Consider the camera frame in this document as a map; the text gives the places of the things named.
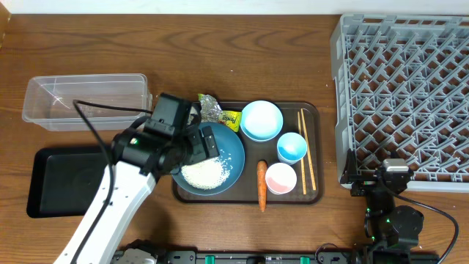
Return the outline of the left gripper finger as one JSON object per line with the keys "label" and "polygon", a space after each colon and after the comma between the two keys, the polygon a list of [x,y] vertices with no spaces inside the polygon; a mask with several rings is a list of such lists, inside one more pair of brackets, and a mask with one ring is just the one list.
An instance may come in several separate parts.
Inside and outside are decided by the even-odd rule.
{"label": "left gripper finger", "polygon": [[218,146],[216,144],[215,136],[213,130],[210,126],[203,127],[202,129],[204,146],[207,150],[208,158],[215,158],[219,156]]}
{"label": "left gripper finger", "polygon": [[197,164],[207,159],[207,151],[202,132],[199,129],[188,134],[188,141],[191,147],[191,154],[188,157],[189,164]]}

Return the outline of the pile of white rice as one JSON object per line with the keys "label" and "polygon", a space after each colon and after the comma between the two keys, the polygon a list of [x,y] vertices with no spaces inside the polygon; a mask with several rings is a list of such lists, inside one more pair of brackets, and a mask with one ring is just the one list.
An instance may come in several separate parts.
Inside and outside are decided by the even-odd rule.
{"label": "pile of white rice", "polygon": [[181,168],[187,183],[194,188],[209,190],[219,187],[230,176],[232,154],[221,151],[221,155]]}

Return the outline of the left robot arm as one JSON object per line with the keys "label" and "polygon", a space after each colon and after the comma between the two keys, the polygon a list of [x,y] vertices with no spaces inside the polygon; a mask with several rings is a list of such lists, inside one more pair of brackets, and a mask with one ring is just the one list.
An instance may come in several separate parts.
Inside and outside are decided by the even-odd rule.
{"label": "left robot arm", "polygon": [[191,125],[174,135],[168,129],[164,124],[156,131],[131,126],[116,135],[95,198],[57,263],[109,263],[161,176],[219,155],[210,124]]}

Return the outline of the pink cup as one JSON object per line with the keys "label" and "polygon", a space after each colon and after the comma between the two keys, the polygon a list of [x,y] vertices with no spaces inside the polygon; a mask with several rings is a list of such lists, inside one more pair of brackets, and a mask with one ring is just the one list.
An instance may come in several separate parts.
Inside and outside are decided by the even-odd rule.
{"label": "pink cup", "polygon": [[276,163],[267,168],[265,180],[270,192],[281,195],[289,193],[296,186],[297,175],[290,165]]}

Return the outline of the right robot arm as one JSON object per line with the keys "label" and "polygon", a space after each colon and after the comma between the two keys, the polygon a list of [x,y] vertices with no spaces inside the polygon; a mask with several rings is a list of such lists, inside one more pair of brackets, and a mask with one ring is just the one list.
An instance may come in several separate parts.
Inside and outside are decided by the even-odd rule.
{"label": "right robot arm", "polygon": [[407,189],[413,171],[393,153],[372,175],[358,174],[355,153],[347,151],[341,184],[350,184],[350,195],[366,199],[363,228],[372,243],[355,249],[351,263],[409,263],[410,250],[418,245],[424,215],[407,205],[395,205],[394,198]]}

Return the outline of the dark blue bowl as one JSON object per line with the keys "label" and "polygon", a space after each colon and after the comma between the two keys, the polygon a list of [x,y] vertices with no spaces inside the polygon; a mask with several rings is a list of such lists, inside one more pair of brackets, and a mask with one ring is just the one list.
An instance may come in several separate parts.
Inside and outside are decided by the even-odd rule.
{"label": "dark blue bowl", "polygon": [[228,179],[217,188],[203,190],[194,188],[187,183],[182,176],[181,169],[175,169],[175,173],[172,174],[174,183],[179,187],[187,192],[201,196],[220,194],[230,188],[241,176],[245,165],[245,151],[238,135],[227,126],[215,122],[203,122],[200,124],[199,128],[201,130],[203,127],[207,126],[210,126],[213,130],[219,155],[221,155],[222,150],[232,154],[232,160],[229,162],[229,164],[232,165],[232,169]]}

